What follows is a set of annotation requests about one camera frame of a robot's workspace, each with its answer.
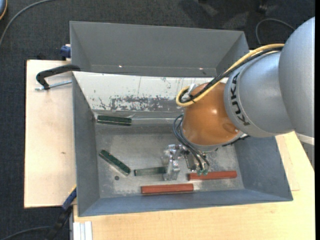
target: wooden table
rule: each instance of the wooden table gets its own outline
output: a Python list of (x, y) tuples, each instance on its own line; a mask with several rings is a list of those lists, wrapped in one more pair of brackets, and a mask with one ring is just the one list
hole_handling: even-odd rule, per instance
[[(71, 85), (49, 91), (35, 77), (65, 61), (29, 60), (26, 77), (24, 206), (60, 206), (76, 182)], [(70, 75), (50, 77), (55, 83)], [(294, 132), (276, 137), (293, 201), (78, 217), (94, 240), (315, 239), (315, 173)]]

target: red bar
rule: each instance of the red bar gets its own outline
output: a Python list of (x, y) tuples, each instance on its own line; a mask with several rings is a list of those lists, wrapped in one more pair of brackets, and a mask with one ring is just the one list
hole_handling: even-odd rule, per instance
[(237, 172), (235, 170), (226, 170), (226, 171), (210, 171), (206, 176), (200, 175), (196, 173), (189, 173), (188, 179), (189, 181), (193, 180), (221, 180), (221, 179), (233, 179), (237, 177)]
[(191, 183), (170, 184), (170, 185), (150, 185), (150, 186), (141, 187), (141, 193), (145, 195), (192, 192), (193, 190), (194, 190), (194, 185)]

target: dark carpet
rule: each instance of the dark carpet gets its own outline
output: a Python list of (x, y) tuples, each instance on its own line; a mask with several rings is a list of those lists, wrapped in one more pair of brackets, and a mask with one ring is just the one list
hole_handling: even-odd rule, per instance
[[(18, 11), (37, 1), (8, 0), (0, 35)], [(259, 0), (60, 0), (19, 16), (0, 47), (0, 239), (51, 226), (60, 213), (58, 207), (24, 209), (26, 59), (61, 60), (60, 47), (70, 42), (69, 21), (241, 30), (253, 49), (259, 46), (255, 27), (262, 19), (275, 18), (296, 28), (315, 16), (315, 0), (269, 0), (266, 14), (256, 11), (258, 4)], [(264, 22), (259, 30), (263, 44), (284, 42), (291, 33), (275, 22)], [(16, 239), (42, 239), (44, 233)], [(57, 239), (68, 239), (68, 230)]]

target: gray cylinder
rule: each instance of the gray cylinder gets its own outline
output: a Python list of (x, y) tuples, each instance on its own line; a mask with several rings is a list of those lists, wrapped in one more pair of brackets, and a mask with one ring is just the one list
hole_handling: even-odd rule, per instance
[(246, 63), (226, 84), (226, 112), (234, 125), (250, 136), (269, 137), (293, 129), (278, 81), (279, 57), (280, 52), (275, 52)]
[(288, 116), (301, 141), (315, 139), (315, 18), (286, 41), (279, 60), (279, 83)]

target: green bar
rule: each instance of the green bar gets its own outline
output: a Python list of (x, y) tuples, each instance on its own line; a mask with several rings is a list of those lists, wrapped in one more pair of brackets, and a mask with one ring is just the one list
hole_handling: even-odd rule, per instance
[(108, 116), (108, 115), (98, 115), (97, 123), (116, 125), (116, 126), (131, 126), (132, 119), (126, 117)]
[(134, 170), (134, 176), (146, 176), (146, 175), (155, 175), (155, 174), (165, 174), (167, 172), (165, 167), (154, 167), (154, 168), (145, 168), (145, 169), (136, 169)]
[(115, 158), (109, 152), (105, 150), (101, 150), (101, 152), (99, 153), (99, 156), (103, 158), (105, 161), (107, 161), (114, 168), (116, 168), (119, 172), (124, 174), (125, 176), (128, 176), (130, 174), (131, 169), (128, 166), (126, 166), (123, 162)]

